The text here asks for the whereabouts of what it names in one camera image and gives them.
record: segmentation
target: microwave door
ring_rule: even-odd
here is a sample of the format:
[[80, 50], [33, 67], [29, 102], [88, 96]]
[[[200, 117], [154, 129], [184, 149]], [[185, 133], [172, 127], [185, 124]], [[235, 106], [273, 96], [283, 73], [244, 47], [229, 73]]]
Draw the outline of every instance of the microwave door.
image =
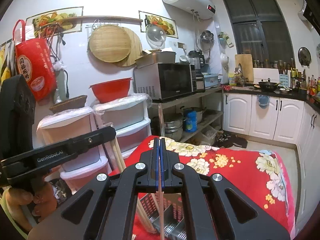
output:
[[158, 64], [158, 69], [162, 99], [192, 93], [189, 65]]

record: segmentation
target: microwave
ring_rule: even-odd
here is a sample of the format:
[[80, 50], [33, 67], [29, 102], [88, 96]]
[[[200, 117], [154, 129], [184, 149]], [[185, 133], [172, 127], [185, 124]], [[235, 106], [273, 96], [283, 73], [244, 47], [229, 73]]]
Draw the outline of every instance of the microwave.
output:
[[194, 65], [155, 63], [134, 70], [137, 93], [148, 94], [154, 102], [166, 102], [196, 92]]

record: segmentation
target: red plastic basket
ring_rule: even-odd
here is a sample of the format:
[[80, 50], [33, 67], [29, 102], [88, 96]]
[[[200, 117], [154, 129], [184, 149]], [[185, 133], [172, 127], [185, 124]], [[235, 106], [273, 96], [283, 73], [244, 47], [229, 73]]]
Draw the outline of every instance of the red plastic basket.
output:
[[111, 80], [91, 85], [92, 91], [101, 104], [128, 96], [131, 78]]

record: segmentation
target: stainless steel basin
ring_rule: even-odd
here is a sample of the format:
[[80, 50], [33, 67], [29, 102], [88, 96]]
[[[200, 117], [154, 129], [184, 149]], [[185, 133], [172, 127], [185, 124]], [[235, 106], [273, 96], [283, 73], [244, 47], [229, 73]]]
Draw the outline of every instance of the stainless steel basin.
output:
[[250, 90], [253, 91], [254, 87], [232, 87], [234, 90]]

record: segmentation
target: black countertop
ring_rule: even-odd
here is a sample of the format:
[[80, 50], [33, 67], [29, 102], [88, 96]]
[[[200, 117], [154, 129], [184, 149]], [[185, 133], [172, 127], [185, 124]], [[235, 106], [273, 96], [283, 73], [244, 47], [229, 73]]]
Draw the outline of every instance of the black countertop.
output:
[[290, 91], [287, 94], [281, 93], [279, 89], [276, 89], [274, 92], [264, 92], [260, 89], [254, 88], [254, 90], [230, 90], [225, 91], [225, 93], [232, 93], [232, 94], [247, 94], [247, 95], [264, 95], [270, 97], [277, 97], [277, 98], [289, 98], [295, 99], [306, 102], [309, 106], [311, 106], [315, 111], [320, 114], [320, 103], [316, 102], [311, 96], [308, 95], [301, 95], [297, 92]]

